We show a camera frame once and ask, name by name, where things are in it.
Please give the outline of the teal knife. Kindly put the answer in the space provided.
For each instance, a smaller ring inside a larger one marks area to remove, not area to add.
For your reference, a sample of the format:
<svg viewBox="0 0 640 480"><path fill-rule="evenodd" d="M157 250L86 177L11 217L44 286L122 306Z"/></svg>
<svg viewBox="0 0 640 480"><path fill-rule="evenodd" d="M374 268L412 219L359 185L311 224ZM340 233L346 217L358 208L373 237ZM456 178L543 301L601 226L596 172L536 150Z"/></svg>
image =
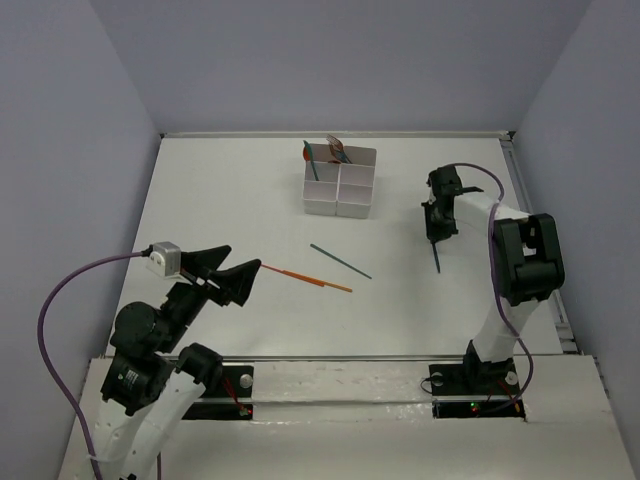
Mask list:
<svg viewBox="0 0 640 480"><path fill-rule="evenodd" d="M434 262L435 262L435 265L436 265L436 271L437 271L438 274L441 274L441 262L440 262L440 259L439 259L437 243L435 241L432 241L431 242L431 247L432 247Z"/></svg>

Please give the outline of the brown fork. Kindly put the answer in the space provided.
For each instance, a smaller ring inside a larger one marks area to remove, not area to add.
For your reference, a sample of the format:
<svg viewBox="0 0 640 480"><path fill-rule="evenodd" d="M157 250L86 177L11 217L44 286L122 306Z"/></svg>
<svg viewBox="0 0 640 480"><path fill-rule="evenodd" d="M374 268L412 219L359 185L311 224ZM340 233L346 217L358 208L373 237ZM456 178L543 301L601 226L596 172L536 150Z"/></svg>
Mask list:
<svg viewBox="0 0 640 480"><path fill-rule="evenodd" d="M341 160L338 157L338 153L337 153L337 150L336 150L335 146L332 143L329 143L328 146L329 146L329 150L330 150L330 153L331 153L331 156L332 156L331 162L332 163L336 163L336 164L342 163Z"/></svg>

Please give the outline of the orange fork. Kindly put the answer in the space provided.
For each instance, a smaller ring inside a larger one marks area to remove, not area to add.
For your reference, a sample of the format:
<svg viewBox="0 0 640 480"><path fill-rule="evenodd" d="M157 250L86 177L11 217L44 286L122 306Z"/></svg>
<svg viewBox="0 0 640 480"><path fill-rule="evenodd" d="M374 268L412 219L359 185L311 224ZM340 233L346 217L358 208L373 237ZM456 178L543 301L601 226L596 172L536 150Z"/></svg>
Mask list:
<svg viewBox="0 0 640 480"><path fill-rule="evenodd" d="M329 143L332 143L335 146L336 149L343 150L346 153L343 143L337 137L335 137L333 135L330 135L330 134L327 134L326 135L326 140L328 142L328 145L329 145Z"/></svg>

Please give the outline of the teal spoon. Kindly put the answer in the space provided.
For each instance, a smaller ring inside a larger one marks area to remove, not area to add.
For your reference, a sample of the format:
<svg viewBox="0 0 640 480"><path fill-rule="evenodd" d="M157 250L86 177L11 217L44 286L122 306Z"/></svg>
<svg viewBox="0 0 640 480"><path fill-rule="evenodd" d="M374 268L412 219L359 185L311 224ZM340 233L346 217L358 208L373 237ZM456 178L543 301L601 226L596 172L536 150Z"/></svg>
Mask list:
<svg viewBox="0 0 640 480"><path fill-rule="evenodd" d="M312 150L312 146L311 146L311 144L310 144L308 141L304 140L304 141L303 141L303 144L304 144L304 147L309 147L309 148ZM315 180L315 181L318 181L318 180L319 180L319 175L318 175L317 168L316 168L316 164L315 164L315 160L314 160L313 150L312 150L312 155L313 155L313 159L312 159L312 161L311 161L311 162L308 162L308 163L309 163L309 165L311 166L311 171L312 171L312 173L313 173L313 178L314 178L314 180Z"/></svg>

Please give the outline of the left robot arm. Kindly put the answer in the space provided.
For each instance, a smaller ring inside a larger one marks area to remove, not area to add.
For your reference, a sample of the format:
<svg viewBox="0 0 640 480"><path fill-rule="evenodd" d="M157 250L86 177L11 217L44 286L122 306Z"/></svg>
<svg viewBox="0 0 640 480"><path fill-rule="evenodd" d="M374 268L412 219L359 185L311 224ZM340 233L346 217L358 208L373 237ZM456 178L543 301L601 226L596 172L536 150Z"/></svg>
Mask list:
<svg viewBox="0 0 640 480"><path fill-rule="evenodd" d="M240 415L250 415L220 354L192 343L176 360L168 357L207 303L242 306L249 299L262 263L253 259L223 269L230 252L228 245L184 252L171 242L140 252L149 270L175 282L160 306L135 301L116 315L109 340L114 355L79 478L145 478L191 406L219 387Z"/></svg>

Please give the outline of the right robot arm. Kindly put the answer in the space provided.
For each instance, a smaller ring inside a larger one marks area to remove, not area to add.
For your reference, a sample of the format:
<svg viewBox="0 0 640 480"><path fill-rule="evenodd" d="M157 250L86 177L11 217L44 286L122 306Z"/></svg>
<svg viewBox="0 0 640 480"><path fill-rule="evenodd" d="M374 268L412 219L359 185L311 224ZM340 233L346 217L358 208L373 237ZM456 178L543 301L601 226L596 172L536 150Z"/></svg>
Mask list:
<svg viewBox="0 0 640 480"><path fill-rule="evenodd" d="M445 374L441 384L458 384L465 393L479 394L514 371L513 353L521 331L540 304L564 284L565 269L551 215L505 205L504 185L483 167L464 165L487 174L497 185L497 197L464 185L457 171L460 166L453 163L429 173L429 199L422 207L433 250L457 235L459 224L483 234L487 241L493 304L457 372Z"/></svg>

